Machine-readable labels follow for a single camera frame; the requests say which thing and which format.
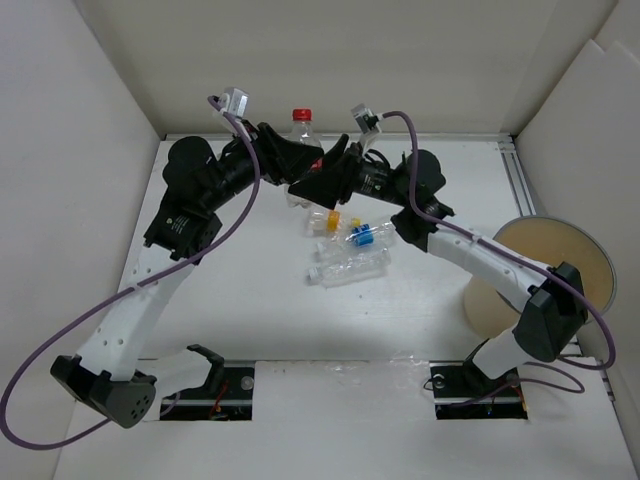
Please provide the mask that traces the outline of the red cap labelled bottle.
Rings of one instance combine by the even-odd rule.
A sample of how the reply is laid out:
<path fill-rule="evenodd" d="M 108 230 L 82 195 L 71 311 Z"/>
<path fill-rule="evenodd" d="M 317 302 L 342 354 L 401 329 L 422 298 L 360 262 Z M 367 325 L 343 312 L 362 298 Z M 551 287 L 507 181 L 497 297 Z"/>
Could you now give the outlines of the red cap labelled bottle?
<path fill-rule="evenodd" d="M 291 133 L 288 137 L 289 140 L 302 143 L 304 145 L 310 145 L 315 147 L 321 147 L 319 137 L 315 134 L 312 126 L 312 110 L 310 108 L 294 108 L 292 110 L 293 126 Z M 312 203 L 304 198 L 292 195 L 288 192 L 288 188 L 284 189 L 285 198 L 289 207 L 302 207 L 309 209 Z"/>

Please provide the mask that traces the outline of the yellow cap small bottle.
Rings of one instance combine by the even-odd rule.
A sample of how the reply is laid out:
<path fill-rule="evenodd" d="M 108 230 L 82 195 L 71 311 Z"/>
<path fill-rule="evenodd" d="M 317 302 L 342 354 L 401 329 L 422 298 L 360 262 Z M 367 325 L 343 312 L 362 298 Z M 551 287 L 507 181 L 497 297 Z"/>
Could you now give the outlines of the yellow cap small bottle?
<path fill-rule="evenodd" d="M 359 217 L 337 210 L 312 210 L 308 218 L 308 229 L 314 235 L 333 235 L 342 231 L 351 232 L 359 227 Z"/>

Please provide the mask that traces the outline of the blue label crushed bottle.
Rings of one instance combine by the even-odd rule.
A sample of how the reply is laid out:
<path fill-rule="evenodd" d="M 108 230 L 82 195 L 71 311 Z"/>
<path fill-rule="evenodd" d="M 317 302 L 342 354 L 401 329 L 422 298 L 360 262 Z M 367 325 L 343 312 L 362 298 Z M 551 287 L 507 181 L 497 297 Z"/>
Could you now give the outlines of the blue label crushed bottle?
<path fill-rule="evenodd" d="M 320 260 L 328 260 L 392 245 L 395 237 L 396 230 L 389 219 L 376 219 L 358 226 L 340 227 L 327 239 L 316 244 L 315 253 Z"/>

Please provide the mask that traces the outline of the large clear bottle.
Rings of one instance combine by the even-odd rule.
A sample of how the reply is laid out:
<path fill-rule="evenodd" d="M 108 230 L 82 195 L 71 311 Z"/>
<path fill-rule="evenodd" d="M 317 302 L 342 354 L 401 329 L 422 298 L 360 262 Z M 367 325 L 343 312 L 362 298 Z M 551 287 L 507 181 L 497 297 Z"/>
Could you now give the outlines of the large clear bottle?
<path fill-rule="evenodd" d="M 346 286 L 387 273 L 391 256 L 387 247 L 330 259 L 307 270 L 307 283 L 324 288 Z"/>

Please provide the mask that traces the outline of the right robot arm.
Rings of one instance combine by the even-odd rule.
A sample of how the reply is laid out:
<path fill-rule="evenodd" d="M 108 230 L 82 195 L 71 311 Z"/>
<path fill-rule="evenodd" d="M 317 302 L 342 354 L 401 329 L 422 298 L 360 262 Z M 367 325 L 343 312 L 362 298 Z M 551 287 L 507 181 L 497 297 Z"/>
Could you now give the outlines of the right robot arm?
<path fill-rule="evenodd" d="M 438 159 L 413 149 L 396 168 L 370 162 L 345 137 L 325 153 L 318 170 L 294 181 L 290 193 L 326 208 L 360 194 L 400 206 L 391 221 L 406 243 L 446 260 L 491 285 L 516 311 L 516 324 L 478 345 L 461 365 L 462 381 L 485 395 L 527 362 L 552 363 L 585 324 L 581 274 L 562 262 L 551 267 L 521 257 L 454 219 L 437 191 L 446 180 Z"/>

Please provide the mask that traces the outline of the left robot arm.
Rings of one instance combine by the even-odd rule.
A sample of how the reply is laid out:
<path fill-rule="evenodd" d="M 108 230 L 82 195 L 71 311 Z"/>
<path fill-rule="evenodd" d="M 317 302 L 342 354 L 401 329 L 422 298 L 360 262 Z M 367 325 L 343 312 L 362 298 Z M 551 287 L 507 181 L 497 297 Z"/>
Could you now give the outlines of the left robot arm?
<path fill-rule="evenodd" d="M 122 428 L 137 425 L 173 393 L 194 389 L 208 397 L 220 390 L 224 359 L 213 351 L 192 344 L 144 360 L 142 350 L 171 297 L 218 236 L 218 209 L 260 180 L 296 182 L 324 154 L 266 123 L 247 131 L 247 141 L 234 137 L 219 155 L 199 136 L 170 147 L 162 171 L 166 191 L 129 275 L 130 294 L 116 301 L 75 355 L 59 356 L 51 367 L 80 403 Z"/>

